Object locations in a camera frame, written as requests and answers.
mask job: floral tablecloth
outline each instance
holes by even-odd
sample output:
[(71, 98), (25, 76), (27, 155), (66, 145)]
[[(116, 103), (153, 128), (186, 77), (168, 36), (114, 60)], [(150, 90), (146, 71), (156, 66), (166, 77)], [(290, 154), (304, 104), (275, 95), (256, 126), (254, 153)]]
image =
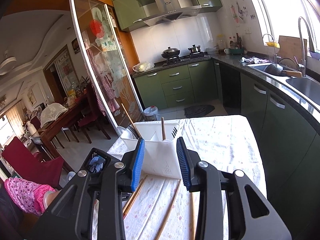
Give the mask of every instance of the floral tablecloth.
[[(169, 120), (183, 126), (182, 137), (188, 149), (198, 152), (200, 158), (218, 170), (232, 173), (243, 170), (263, 195), (267, 196), (264, 170), (258, 146), (247, 119), (240, 115)], [(108, 151), (121, 159), (127, 151), (119, 138)], [(126, 239), (152, 240), (172, 201), (177, 179), (148, 175), (130, 212), (124, 219)], [(199, 193), (194, 194), (196, 219)], [(174, 207), (162, 231), (160, 240), (193, 239), (191, 236), (190, 193), (181, 183)], [(224, 239), (228, 239), (228, 213), (226, 198), (222, 192), (224, 210)], [(96, 239), (96, 219), (93, 239)]]

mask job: table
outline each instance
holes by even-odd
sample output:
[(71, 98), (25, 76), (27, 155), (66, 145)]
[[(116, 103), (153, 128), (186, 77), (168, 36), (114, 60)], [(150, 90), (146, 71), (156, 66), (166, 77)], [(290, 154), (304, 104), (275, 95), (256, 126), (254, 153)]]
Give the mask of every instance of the table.
[[(183, 126), (182, 137), (188, 149), (198, 152), (200, 158), (218, 170), (232, 173), (243, 170), (258, 189), (267, 196), (264, 170), (258, 146), (247, 119), (240, 115), (169, 120)], [(119, 138), (108, 151), (121, 159), (127, 151)], [(171, 203), (178, 180), (148, 175), (130, 212), (124, 219), (126, 239), (153, 240)], [(196, 219), (199, 193), (194, 194)], [(222, 193), (223, 210), (226, 198)], [(181, 184), (174, 208), (160, 240), (191, 238), (190, 193)], [(93, 224), (93, 239), (97, 225)], [(228, 213), (224, 212), (224, 239), (228, 239)]]
[[(69, 123), (76, 123), (83, 116), (81, 110), (88, 106), (88, 98), (83, 96), (78, 102), (69, 107), (68, 111), (64, 112), (57, 120), (50, 123), (45, 129), (40, 128), (38, 131), (44, 146), (48, 149), (54, 158), (61, 156), (57, 149), (52, 145), (51, 140), (61, 131), (62, 127), (67, 127)], [(67, 172), (74, 171), (71, 166), (65, 161), (63, 164), (64, 170)]]

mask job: stove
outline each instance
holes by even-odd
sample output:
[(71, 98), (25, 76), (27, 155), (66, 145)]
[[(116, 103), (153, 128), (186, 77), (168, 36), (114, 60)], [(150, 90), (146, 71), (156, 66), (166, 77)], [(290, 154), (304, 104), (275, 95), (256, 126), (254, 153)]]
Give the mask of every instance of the stove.
[(190, 53), (189, 55), (182, 56), (182, 57), (174, 57), (167, 59), (167, 62), (163, 64), (163, 66), (172, 65), (177, 62), (185, 62), (194, 58), (201, 58), (201, 57), (210, 57), (206, 52), (197, 52), (197, 53)]

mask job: floor mat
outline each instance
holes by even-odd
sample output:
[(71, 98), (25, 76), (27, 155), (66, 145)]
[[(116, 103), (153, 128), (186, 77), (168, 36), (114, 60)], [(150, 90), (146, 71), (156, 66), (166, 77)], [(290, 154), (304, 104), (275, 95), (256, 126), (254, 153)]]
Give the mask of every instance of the floor mat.
[(212, 105), (189, 106), (184, 109), (186, 118), (203, 117), (214, 110)]

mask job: cutting board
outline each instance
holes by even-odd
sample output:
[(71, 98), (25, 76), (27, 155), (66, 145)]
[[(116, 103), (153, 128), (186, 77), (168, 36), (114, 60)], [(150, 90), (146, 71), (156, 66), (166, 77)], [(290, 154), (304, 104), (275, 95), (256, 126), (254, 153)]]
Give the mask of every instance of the cutting board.
[[(304, 41), (304, 51), (307, 54), (307, 40)], [(278, 56), (281, 58), (289, 57), (294, 60), (294, 56), (297, 58), (298, 63), (302, 64), (302, 51), (300, 38), (291, 36), (279, 36), (280, 49), (278, 51)], [(283, 60), (281, 63), (292, 68), (296, 68), (295, 64), (291, 60)]]

